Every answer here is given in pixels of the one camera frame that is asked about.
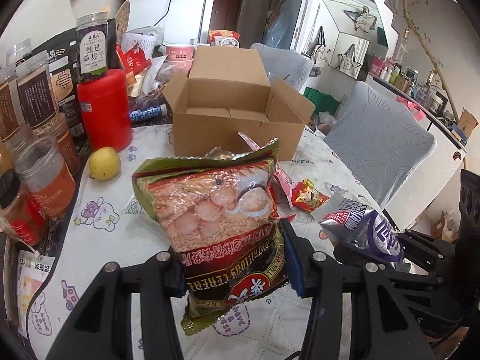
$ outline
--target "black jar lid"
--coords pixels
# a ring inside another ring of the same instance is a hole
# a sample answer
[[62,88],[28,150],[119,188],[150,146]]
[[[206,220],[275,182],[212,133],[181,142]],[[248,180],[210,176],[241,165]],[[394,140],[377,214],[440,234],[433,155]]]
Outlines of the black jar lid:
[[20,179],[13,169],[7,170],[0,177],[0,207],[5,209],[16,198],[20,190]]

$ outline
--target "red canister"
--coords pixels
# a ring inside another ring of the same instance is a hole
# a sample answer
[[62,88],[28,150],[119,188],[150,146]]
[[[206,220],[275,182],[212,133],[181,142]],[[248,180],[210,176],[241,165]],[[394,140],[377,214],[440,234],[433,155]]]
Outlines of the red canister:
[[93,150],[106,146],[117,152],[125,149],[132,140],[125,72],[109,69],[100,79],[78,84],[77,92]]

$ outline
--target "screw head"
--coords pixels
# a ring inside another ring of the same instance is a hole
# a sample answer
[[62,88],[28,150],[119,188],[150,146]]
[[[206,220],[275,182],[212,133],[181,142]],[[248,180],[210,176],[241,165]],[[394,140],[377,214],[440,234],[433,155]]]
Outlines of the screw head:
[[103,266],[103,270],[105,272],[113,272],[118,268],[118,266],[119,265],[116,262],[110,261]]
[[313,259],[318,262],[325,261],[327,259],[327,255],[321,251],[316,251],[313,254]]
[[376,271],[378,271],[378,265],[377,264],[374,264],[372,262],[368,262],[366,265],[365,265],[365,269],[371,273],[375,273]]
[[170,253],[167,251],[161,251],[159,254],[157,254],[157,260],[158,261],[167,261],[170,258]]

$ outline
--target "snack bag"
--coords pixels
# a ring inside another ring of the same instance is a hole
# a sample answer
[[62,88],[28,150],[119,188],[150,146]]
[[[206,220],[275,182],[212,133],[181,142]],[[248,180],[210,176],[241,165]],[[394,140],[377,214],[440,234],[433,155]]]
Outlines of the snack bag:
[[304,211],[312,212],[327,200],[328,196],[318,192],[314,183],[307,178],[299,181],[293,189],[292,204]]
[[287,280],[284,240],[268,186],[278,140],[223,158],[157,158],[133,174],[135,196],[183,264],[186,335]]
[[391,224],[368,204],[335,193],[312,216],[331,240],[347,241],[391,264],[402,264],[404,253]]

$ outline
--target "green basket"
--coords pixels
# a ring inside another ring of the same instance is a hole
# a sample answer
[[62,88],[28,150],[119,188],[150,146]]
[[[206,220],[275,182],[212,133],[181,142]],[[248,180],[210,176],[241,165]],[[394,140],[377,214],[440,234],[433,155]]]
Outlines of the green basket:
[[314,114],[319,112],[328,112],[330,115],[335,115],[340,103],[331,95],[321,93],[313,88],[306,88],[303,95],[315,105]]

